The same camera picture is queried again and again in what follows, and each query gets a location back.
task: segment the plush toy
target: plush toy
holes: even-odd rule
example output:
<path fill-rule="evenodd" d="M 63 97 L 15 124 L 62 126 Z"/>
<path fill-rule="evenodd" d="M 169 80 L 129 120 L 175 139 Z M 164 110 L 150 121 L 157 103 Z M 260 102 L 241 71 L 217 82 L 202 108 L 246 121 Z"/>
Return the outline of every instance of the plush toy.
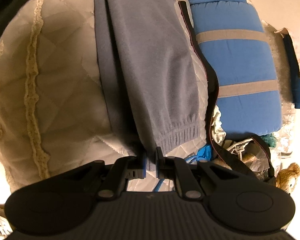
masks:
<path fill-rule="evenodd" d="M 276 186 L 290 194 L 296 187 L 299 176 L 300 166 L 296 163 L 291 163 L 287 169 L 279 171 Z"/>

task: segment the blue cord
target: blue cord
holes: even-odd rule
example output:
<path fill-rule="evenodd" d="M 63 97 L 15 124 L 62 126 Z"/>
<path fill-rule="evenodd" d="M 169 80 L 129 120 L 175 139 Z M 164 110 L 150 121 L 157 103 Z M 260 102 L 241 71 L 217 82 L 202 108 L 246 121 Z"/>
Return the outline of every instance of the blue cord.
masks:
<path fill-rule="evenodd" d="M 211 159 L 212 147 L 210 144 L 206 144 L 201 149 L 199 149 L 198 153 L 189 157 L 185 158 L 185 161 L 189 164 L 193 163 L 194 161 L 206 160 L 209 161 Z M 154 187 L 152 192 L 158 192 L 164 179 L 160 179 L 158 184 Z"/>

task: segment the quilted blanket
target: quilted blanket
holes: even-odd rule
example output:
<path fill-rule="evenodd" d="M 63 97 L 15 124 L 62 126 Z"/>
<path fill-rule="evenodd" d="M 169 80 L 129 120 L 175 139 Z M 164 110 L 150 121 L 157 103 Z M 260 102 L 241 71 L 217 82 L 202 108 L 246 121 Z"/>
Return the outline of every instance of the quilted blanket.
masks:
<path fill-rule="evenodd" d="M 200 136 L 167 154 L 184 158 L 206 143 L 207 80 L 177 2 L 199 91 Z M 110 164 L 128 155 L 109 124 L 94 17 L 94 0 L 28 0 L 0 38 L 0 161 L 12 192 L 96 159 Z M 152 190 L 157 179 L 148 173 L 130 189 Z"/>

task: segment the stuffed animal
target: stuffed animal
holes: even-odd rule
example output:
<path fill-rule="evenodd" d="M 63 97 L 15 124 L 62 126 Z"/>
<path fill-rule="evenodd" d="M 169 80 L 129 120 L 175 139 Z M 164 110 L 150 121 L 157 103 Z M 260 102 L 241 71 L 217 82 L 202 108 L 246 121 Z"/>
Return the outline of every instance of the stuffed animal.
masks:
<path fill-rule="evenodd" d="M 291 163 L 287 169 L 279 171 L 276 187 L 290 194 L 296 187 L 299 176 L 300 166 L 296 163 Z"/>

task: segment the silver screw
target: silver screw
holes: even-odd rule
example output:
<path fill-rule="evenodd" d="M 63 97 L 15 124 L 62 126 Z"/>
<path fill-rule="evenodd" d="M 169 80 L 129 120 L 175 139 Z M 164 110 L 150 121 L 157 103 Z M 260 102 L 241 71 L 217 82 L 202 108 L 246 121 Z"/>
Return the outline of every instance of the silver screw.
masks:
<path fill-rule="evenodd" d="M 201 197 L 201 193 L 196 190 L 189 190 L 186 192 L 186 197 L 188 198 L 199 198 Z"/>
<path fill-rule="evenodd" d="M 98 192 L 99 197 L 104 197 L 104 198 L 111 198 L 114 196 L 114 193 L 112 190 L 109 189 L 104 189 L 104 190 L 100 190 Z"/>

